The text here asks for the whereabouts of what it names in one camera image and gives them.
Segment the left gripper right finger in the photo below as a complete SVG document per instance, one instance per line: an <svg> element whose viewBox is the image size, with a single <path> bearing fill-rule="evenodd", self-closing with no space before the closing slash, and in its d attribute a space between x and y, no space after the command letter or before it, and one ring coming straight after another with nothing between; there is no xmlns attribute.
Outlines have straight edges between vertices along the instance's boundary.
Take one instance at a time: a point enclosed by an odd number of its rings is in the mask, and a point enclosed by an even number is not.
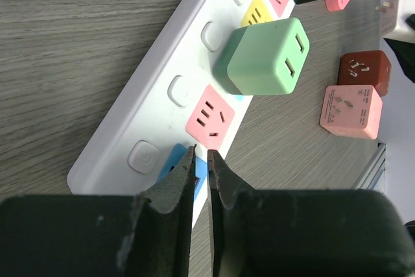
<svg viewBox="0 0 415 277"><path fill-rule="evenodd" d="M214 276L413 276L392 203L363 189L255 189L207 153Z"/></svg>

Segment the red fish cube plug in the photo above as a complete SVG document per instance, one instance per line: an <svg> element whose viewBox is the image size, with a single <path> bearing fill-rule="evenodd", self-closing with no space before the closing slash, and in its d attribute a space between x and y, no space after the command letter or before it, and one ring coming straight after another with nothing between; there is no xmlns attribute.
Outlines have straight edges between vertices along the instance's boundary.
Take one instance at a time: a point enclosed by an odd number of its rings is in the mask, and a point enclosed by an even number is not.
<svg viewBox="0 0 415 277"><path fill-rule="evenodd" d="M338 85L372 85L380 97L389 90L392 65L382 50L358 51L341 56Z"/></svg>

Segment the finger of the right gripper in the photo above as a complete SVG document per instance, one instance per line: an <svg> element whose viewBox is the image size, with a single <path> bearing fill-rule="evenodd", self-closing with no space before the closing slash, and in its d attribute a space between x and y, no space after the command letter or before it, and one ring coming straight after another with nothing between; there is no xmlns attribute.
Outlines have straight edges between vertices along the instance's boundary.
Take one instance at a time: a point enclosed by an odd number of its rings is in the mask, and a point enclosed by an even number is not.
<svg viewBox="0 0 415 277"><path fill-rule="evenodd" d="M405 20L409 28L406 39L392 39L384 37L384 40L394 52L403 74L414 83L414 14Z"/></svg>

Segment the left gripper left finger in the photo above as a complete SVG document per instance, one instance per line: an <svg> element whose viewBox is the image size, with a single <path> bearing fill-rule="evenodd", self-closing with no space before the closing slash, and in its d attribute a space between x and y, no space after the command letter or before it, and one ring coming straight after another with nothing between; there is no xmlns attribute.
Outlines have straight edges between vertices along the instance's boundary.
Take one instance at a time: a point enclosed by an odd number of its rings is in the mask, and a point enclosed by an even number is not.
<svg viewBox="0 0 415 277"><path fill-rule="evenodd" d="M132 196L17 195L1 203L2 276L187 276L195 148Z"/></svg>

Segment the green cube plug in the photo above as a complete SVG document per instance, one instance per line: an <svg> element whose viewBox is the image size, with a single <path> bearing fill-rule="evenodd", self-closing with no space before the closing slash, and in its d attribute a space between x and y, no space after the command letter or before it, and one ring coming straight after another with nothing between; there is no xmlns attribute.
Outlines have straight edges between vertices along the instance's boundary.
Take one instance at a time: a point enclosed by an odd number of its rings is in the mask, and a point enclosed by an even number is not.
<svg viewBox="0 0 415 277"><path fill-rule="evenodd" d="M235 29L213 76L232 95L288 95L297 85L310 43L298 18Z"/></svg>

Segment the white power strip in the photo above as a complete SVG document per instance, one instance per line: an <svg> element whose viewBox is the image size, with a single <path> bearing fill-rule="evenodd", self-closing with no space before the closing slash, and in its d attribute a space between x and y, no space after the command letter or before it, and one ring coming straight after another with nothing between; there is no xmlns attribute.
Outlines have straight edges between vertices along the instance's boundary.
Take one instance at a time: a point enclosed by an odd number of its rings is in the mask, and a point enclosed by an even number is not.
<svg viewBox="0 0 415 277"><path fill-rule="evenodd" d="M293 0L181 0L70 169L71 192L139 193L194 145L198 217L207 151L228 153L252 100L227 92L213 66L235 29L288 18L293 8Z"/></svg>

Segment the small pink cube plug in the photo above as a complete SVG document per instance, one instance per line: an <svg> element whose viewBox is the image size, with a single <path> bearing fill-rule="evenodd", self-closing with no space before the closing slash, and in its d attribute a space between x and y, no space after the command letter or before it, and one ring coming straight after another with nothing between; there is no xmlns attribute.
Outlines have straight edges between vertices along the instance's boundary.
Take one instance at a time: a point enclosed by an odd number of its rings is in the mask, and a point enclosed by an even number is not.
<svg viewBox="0 0 415 277"><path fill-rule="evenodd" d="M325 0L326 8L329 12L344 10L350 0Z"/></svg>

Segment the white charger plug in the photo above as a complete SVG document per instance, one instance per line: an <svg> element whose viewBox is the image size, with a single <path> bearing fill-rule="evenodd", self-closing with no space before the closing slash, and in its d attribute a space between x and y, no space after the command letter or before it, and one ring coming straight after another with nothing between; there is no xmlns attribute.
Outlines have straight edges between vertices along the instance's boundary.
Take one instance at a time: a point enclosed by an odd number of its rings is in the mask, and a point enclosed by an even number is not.
<svg viewBox="0 0 415 277"><path fill-rule="evenodd" d="M414 30L406 22L414 13L414 0L387 0L375 9L380 12L382 38L414 43Z"/></svg>

